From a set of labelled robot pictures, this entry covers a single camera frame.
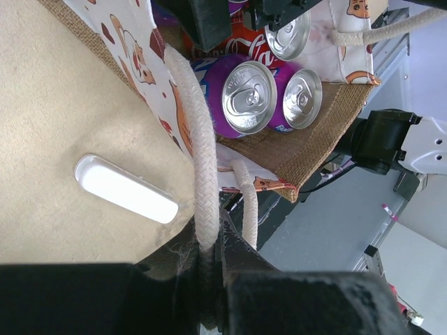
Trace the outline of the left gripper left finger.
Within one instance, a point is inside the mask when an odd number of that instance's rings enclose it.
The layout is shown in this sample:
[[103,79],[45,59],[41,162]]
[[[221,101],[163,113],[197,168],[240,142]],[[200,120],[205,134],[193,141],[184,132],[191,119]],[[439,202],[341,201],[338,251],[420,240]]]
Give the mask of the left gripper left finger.
[[197,334],[194,224],[136,264],[1,266],[2,334]]

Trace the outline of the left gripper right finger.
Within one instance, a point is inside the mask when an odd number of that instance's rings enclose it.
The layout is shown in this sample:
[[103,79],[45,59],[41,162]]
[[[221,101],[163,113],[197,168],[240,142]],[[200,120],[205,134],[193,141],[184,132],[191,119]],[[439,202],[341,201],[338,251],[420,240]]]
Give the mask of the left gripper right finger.
[[387,283],[352,271],[280,271],[221,212],[223,334],[410,334]]

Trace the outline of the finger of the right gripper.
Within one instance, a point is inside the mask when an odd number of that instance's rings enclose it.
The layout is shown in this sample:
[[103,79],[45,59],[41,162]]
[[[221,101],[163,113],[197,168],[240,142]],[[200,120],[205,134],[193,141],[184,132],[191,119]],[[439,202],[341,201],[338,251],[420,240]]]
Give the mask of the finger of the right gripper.
[[253,31],[265,26],[278,31],[319,3],[321,0],[250,0],[244,10],[244,26]]
[[155,0],[154,3],[173,16],[202,51],[209,52],[232,34],[228,1]]

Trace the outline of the canvas bag with cat print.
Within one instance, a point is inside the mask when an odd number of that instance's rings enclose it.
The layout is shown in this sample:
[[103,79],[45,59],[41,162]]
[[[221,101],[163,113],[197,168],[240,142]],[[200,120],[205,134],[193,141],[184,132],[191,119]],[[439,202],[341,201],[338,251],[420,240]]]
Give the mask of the canvas bag with cat print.
[[232,162],[244,166],[247,181],[272,177],[270,190],[295,202],[380,84],[376,77],[366,84],[326,82],[322,113],[307,130],[226,139],[214,132],[211,103],[199,92],[180,30],[157,27],[148,1],[81,1],[91,24],[63,1],[44,6],[135,92],[193,163],[201,253],[217,240],[219,191],[239,190]]

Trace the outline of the red cola can front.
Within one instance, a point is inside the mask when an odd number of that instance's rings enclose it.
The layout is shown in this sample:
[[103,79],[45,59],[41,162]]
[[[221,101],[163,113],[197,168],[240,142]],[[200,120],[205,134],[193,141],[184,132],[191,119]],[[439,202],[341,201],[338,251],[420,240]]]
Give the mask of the red cola can front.
[[228,0],[231,24],[243,22],[244,10],[249,6],[249,0]]

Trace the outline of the red cola can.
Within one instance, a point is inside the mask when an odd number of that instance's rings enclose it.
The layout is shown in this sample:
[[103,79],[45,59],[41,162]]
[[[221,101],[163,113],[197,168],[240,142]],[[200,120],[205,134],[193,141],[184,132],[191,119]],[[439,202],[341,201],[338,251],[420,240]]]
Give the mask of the red cola can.
[[228,0],[231,24],[243,22],[244,10],[249,6],[249,0]]
[[186,33],[182,34],[182,39],[192,59],[242,54],[273,69],[300,55],[307,44],[310,26],[309,11],[278,31],[270,30],[269,26],[253,31],[246,28],[242,22],[237,22],[232,24],[232,35],[208,52],[196,47]]

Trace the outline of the red cola can back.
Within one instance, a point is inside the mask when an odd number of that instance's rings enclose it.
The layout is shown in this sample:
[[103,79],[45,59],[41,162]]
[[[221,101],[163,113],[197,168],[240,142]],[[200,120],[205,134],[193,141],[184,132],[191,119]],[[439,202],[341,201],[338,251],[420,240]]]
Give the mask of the red cola can back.
[[307,44],[310,26],[309,11],[278,31],[270,30],[269,26],[253,31],[246,28],[242,22],[237,22],[232,24],[232,35],[208,52],[196,47],[186,33],[182,34],[182,39],[192,59],[242,54],[273,69],[300,55]]

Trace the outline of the purple soda can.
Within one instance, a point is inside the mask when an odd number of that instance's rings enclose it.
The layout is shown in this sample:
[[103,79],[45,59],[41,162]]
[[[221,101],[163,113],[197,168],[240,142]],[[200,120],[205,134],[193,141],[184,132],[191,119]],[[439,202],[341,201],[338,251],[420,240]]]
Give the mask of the purple soda can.
[[215,133],[226,138],[253,135],[270,122],[277,104],[272,72],[243,54],[193,61]]
[[277,105],[268,128],[289,133],[310,126],[318,116],[323,100],[319,76],[299,64],[284,64],[272,74],[277,84]]

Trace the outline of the white oblong plastic case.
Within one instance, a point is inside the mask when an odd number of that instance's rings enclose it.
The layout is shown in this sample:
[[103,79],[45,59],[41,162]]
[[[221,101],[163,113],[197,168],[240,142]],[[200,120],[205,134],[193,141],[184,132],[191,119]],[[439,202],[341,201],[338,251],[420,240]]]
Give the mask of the white oblong plastic case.
[[74,175],[86,192],[158,223],[168,224],[178,213],[166,192],[99,156],[82,157]]

